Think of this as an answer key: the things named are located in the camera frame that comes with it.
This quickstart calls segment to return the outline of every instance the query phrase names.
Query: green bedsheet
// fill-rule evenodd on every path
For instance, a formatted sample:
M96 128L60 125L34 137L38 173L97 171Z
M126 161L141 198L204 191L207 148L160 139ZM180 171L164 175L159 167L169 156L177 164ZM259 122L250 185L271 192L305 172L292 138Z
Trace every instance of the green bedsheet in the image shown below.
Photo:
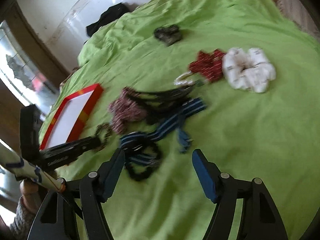
M183 40L170 47L153 37L162 25L178 24ZM94 83L104 88L82 137L111 120L108 104L124 86L143 91L174 87L197 52L231 47L262 48L277 78L268 91L233 90L225 79L193 92L208 108L187 119L191 149L179 153L176 132L158 145L160 168L146 181L121 173L103 210L115 239L202 239L214 204L206 199L191 163L200 148L221 171L237 179L260 177L270 191L290 239L298 239L320 206L320 57L319 44L282 17L271 0L152 0L100 29L79 55L82 68L65 85L41 130L43 137L62 99ZM151 131L145 123L129 132ZM79 179L110 159L118 146L113 135L98 153L86 152L58 169ZM235 224L240 220L237 209ZM237 226L229 239L236 238ZM79 232L86 238L84 226Z

